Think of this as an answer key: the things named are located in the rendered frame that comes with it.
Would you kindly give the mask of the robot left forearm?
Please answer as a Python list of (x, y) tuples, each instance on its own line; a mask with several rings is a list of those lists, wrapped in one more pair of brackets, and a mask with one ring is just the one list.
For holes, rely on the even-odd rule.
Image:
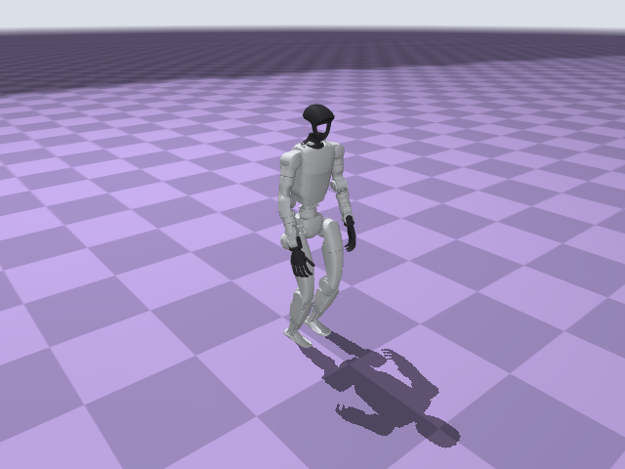
[(351, 215), (354, 219), (354, 215), (352, 214), (352, 208), (351, 208), (351, 204), (349, 200), (348, 184), (345, 190), (339, 191), (335, 195), (336, 195), (336, 198), (338, 199), (339, 209), (342, 214), (342, 217), (341, 217), (342, 221), (347, 224), (347, 221), (346, 221), (347, 216)]

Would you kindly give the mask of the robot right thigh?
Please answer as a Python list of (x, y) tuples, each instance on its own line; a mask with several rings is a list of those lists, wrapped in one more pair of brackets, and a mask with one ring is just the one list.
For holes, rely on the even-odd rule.
[[(300, 226), (297, 226), (297, 227), (300, 230), (299, 237), (301, 239), (302, 246), (303, 246), (301, 250), (305, 253), (306, 257), (308, 257), (311, 261), (313, 261), (312, 254), (311, 254), (308, 242), (306, 240), (306, 237), (302, 234), (301, 227)], [(287, 236), (285, 233), (281, 236), (280, 243), (284, 249), (289, 250)], [(291, 255), (292, 255), (292, 251), (291, 251)], [(291, 260), (290, 260), (290, 264), (291, 264)], [(313, 275), (310, 276), (309, 274), (307, 274), (304, 268), (305, 273), (308, 275), (308, 277), (300, 277), (300, 276), (296, 277), (295, 276), (298, 286), (299, 286), (295, 291), (297, 290), (300, 291), (301, 296), (303, 297), (304, 301), (306, 301), (306, 305), (308, 305), (313, 300), (313, 297), (314, 297), (314, 294), (313, 294), (314, 292), (314, 270), (313, 270), (313, 266), (309, 262), (307, 262), (306, 265), (308, 266), (309, 271), (313, 273)], [(291, 267), (292, 267), (292, 264), (291, 264)], [(296, 269), (296, 272), (297, 272), (297, 269)]]

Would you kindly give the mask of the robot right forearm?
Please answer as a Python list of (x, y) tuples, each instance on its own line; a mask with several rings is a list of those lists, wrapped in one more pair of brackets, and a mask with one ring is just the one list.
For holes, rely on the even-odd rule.
[(289, 247), (297, 247), (297, 236), (299, 236), (300, 230), (297, 227), (295, 218), (295, 211), (290, 209), (290, 198), (287, 195), (282, 195), (278, 200), (278, 212), (280, 218), (283, 220), (285, 234), (287, 236), (287, 242)]

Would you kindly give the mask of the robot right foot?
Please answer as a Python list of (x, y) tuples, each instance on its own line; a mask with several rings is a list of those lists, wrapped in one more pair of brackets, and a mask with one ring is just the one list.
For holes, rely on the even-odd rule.
[[(312, 341), (310, 341), (309, 339), (304, 337), (300, 332), (298, 332), (298, 331), (296, 332), (295, 331), (296, 333), (294, 333), (294, 335), (290, 336), (291, 334), (289, 335), (287, 330), (288, 330), (288, 328), (286, 328), (284, 330), (283, 334), (285, 336), (287, 336), (288, 338), (290, 338), (292, 341), (294, 341), (297, 344), (299, 344), (300, 346), (308, 348), (308, 347), (310, 347), (313, 344)], [(292, 333), (293, 333), (293, 331), (292, 331)]]

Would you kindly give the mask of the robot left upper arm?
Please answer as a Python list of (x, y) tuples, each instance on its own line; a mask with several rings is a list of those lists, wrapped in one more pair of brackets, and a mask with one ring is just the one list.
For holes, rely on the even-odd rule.
[(345, 149), (342, 145), (334, 142), (329, 142), (335, 148), (334, 166), (332, 169), (332, 181), (330, 183), (331, 189), (334, 192), (339, 192), (347, 188), (347, 182), (343, 177), (344, 171), (344, 153)]

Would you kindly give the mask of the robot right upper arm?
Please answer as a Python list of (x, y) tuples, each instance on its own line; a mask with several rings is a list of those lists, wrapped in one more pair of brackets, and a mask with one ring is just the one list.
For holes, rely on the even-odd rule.
[(282, 195), (290, 198), (290, 209), (296, 205), (296, 198), (290, 193), (295, 180), (296, 170), (301, 166), (302, 152), (297, 149), (290, 150), (280, 157), (280, 179), (278, 199)]

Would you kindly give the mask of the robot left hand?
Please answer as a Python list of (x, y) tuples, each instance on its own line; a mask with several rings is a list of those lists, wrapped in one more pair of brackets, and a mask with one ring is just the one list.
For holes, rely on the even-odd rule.
[[(354, 220), (351, 215), (346, 217), (347, 224), (344, 223), (344, 226), (348, 228), (348, 236), (349, 242), (344, 247), (347, 247), (347, 252), (353, 251), (355, 248), (355, 231), (354, 231)], [(349, 250), (348, 250), (349, 249)]]

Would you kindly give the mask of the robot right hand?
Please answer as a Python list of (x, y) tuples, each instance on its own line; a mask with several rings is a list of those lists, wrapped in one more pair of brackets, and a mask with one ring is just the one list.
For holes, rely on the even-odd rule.
[[(308, 266), (306, 265), (306, 263), (309, 262), (313, 267), (315, 266), (315, 264), (308, 257), (306, 257), (305, 253), (301, 250), (303, 248), (301, 239), (298, 236), (297, 236), (296, 239), (297, 239), (298, 246), (297, 247), (293, 247), (293, 248), (289, 247), (289, 250), (292, 251), (291, 264), (292, 264), (293, 273), (294, 273), (294, 275), (296, 277), (298, 277), (298, 276), (300, 276), (300, 277), (308, 277), (307, 274), (309, 274), (311, 276), (311, 275), (313, 275), (313, 273), (311, 273), (309, 271)], [(304, 265), (304, 267), (303, 267), (303, 265)], [(307, 274), (305, 273), (304, 268), (305, 268)], [(297, 272), (296, 272), (296, 269), (297, 269)], [(300, 269), (301, 269), (301, 271), (300, 271)]]

